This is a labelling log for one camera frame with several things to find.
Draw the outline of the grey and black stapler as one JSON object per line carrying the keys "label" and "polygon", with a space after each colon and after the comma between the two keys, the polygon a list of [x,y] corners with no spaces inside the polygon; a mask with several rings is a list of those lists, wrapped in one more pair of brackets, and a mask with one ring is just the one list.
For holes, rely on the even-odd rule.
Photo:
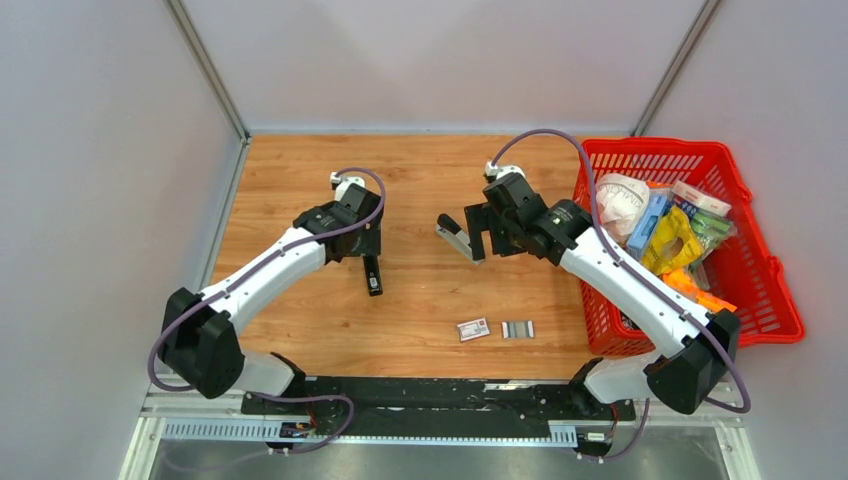
{"label": "grey and black stapler", "polygon": [[446,213],[438,216],[435,231],[472,264],[480,265],[483,262],[482,259],[474,258],[469,235]]}

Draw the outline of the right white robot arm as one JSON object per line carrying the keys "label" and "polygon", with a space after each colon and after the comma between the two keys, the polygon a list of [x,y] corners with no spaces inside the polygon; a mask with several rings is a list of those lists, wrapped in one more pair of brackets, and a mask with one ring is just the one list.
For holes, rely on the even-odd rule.
{"label": "right white robot arm", "polygon": [[528,253],[578,277],[629,317],[651,341],[646,354],[587,362],[572,378],[570,402],[583,418],[610,404],[656,398],[690,415],[734,370],[741,322],[687,298],[614,243],[579,204],[547,205],[520,172],[489,174],[480,204],[493,251]]}

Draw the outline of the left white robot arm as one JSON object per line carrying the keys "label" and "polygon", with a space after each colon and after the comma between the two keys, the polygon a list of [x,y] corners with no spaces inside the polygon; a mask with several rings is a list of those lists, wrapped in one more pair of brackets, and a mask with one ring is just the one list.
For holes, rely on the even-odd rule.
{"label": "left white robot arm", "polygon": [[343,179],[333,201],[313,207],[260,256],[224,280],[166,301],[152,354],[207,399],[232,389],[267,395],[285,415],[306,399],[305,374],[279,353],[249,351],[239,343],[247,325],[275,298],[330,262],[362,256],[378,235],[384,198],[361,178]]}

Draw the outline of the red white staple box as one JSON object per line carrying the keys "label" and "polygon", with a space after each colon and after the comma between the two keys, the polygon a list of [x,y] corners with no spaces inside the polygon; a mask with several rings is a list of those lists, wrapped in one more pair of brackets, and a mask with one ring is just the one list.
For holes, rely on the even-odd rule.
{"label": "red white staple box", "polygon": [[485,318],[460,323],[456,326],[459,341],[467,342],[489,336],[491,331]]}

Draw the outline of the white crumpled bag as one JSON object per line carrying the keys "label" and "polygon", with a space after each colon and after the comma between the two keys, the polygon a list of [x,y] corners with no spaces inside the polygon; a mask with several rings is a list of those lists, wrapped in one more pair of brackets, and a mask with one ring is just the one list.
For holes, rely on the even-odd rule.
{"label": "white crumpled bag", "polygon": [[650,187],[642,180],[607,173],[596,183],[595,200],[603,228],[619,244],[626,243],[650,199]]}

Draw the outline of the blue box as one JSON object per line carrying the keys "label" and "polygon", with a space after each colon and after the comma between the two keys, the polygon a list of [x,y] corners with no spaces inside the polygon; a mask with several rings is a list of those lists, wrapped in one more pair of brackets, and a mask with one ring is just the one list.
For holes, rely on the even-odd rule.
{"label": "blue box", "polygon": [[625,246],[627,253],[634,259],[641,260],[644,257],[659,221],[669,208],[670,200],[667,194],[653,193],[649,197],[645,211],[636,222]]}

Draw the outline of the yellow chips bag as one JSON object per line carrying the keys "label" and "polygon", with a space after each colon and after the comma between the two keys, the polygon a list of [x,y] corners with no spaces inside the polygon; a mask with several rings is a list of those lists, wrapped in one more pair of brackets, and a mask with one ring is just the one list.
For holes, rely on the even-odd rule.
{"label": "yellow chips bag", "polygon": [[664,275],[688,266],[705,252],[686,213],[677,206],[658,222],[640,261],[655,275]]}

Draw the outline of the orange snack pack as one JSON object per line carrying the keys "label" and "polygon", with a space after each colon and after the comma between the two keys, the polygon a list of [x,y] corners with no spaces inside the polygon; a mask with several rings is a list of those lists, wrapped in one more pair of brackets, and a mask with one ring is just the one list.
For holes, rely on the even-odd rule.
{"label": "orange snack pack", "polygon": [[699,288],[695,280],[684,269],[670,271],[662,274],[660,278],[666,285],[710,312],[718,313],[722,310],[728,310],[735,313],[737,310],[735,305]]}

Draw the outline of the white red package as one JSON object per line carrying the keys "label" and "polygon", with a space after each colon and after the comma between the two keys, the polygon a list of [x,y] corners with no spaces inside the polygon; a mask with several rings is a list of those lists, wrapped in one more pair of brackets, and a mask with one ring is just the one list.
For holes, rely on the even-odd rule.
{"label": "white red package", "polygon": [[671,194],[673,204],[689,217],[693,217],[696,213],[726,217],[732,208],[730,204],[680,180],[672,185]]}

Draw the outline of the green snack pack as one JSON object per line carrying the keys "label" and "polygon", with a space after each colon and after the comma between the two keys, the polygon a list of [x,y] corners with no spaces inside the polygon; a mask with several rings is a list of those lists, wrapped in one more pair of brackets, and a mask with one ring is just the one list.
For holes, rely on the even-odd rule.
{"label": "green snack pack", "polygon": [[725,240],[736,234],[736,227],[731,220],[709,212],[696,212],[689,222],[703,249],[701,259],[705,259]]}

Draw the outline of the red plastic basket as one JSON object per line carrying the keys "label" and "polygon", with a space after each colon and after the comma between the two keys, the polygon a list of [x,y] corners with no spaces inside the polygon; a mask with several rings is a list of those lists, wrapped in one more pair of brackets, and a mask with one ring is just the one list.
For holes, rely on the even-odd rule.
{"label": "red plastic basket", "polygon": [[736,234],[705,261],[711,292],[735,305],[742,322],[739,345],[796,344],[806,329],[751,208],[753,195],[729,148],[720,142],[661,137],[588,139],[595,176],[619,173],[643,181],[683,181],[730,204]]}

